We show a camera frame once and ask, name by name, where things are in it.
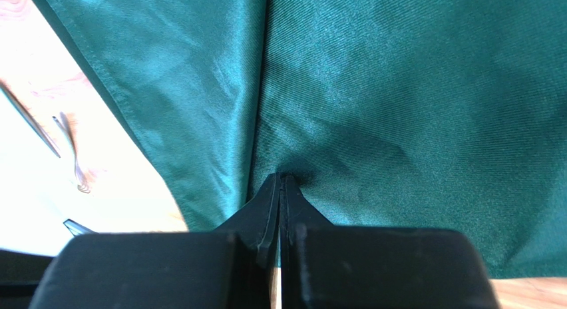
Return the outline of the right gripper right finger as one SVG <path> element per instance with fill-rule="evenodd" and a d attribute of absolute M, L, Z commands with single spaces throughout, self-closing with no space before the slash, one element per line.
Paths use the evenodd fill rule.
<path fill-rule="evenodd" d="M 484 264 L 454 230 L 338 226 L 282 180 L 284 308 L 498 308 Z"/>

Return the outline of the dark green cloth napkin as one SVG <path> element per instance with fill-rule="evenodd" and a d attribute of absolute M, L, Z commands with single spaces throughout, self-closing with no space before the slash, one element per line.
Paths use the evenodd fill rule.
<path fill-rule="evenodd" d="M 336 224 L 566 275 L 566 0 L 33 0 L 189 228 L 292 174 Z"/>

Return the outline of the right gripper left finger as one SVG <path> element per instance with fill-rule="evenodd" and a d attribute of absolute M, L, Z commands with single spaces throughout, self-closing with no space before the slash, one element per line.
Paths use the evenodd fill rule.
<path fill-rule="evenodd" d="M 51 262 L 32 308 L 269 308 L 280 179 L 210 232 L 85 234 Z"/>

